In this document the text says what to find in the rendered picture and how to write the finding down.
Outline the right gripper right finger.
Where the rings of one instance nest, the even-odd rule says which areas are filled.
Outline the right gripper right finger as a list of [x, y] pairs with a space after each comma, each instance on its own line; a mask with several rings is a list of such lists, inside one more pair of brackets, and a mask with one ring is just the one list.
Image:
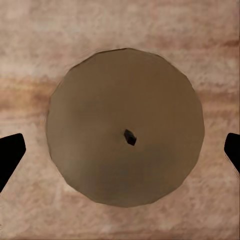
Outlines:
[[240, 135], [229, 133], [227, 135], [224, 151], [240, 173]]

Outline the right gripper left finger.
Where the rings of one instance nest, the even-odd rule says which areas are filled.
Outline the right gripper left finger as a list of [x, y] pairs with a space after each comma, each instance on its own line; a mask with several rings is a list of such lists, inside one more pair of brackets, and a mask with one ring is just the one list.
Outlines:
[[0, 193], [26, 152], [22, 133], [0, 138]]

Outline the pillar candle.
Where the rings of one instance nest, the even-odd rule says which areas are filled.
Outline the pillar candle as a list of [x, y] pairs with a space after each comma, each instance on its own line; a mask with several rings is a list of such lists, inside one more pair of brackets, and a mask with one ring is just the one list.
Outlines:
[[153, 204], [198, 164], [202, 103], [161, 55], [131, 47], [97, 52], [51, 95], [45, 134], [66, 183], [94, 203]]

